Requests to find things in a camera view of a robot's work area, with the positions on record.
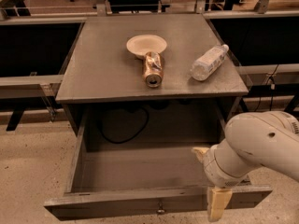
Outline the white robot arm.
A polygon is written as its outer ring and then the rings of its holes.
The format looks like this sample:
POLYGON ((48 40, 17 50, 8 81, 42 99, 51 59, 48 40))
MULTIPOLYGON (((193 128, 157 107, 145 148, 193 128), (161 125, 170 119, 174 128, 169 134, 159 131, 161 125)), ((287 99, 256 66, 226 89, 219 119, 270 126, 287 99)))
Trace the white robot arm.
POLYGON ((220 143, 192 150, 214 185, 206 193, 210 222, 221 219, 232 188, 255 169, 266 167, 299 181, 298 128, 298 120, 283 111, 241 113, 227 122, 220 143))

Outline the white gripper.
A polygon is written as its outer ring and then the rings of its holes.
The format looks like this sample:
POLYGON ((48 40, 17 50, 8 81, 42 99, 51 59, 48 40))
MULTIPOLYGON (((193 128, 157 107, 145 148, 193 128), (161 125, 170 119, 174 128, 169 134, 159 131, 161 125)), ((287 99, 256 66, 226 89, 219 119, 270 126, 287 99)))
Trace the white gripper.
POLYGON ((244 180, 249 165, 228 144, 193 147, 192 152, 203 162, 207 178, 216 186, 206 192, 207 218, 210 222, 219 221, 233 195, 231 189, 221 188, 236 186, 244 180))

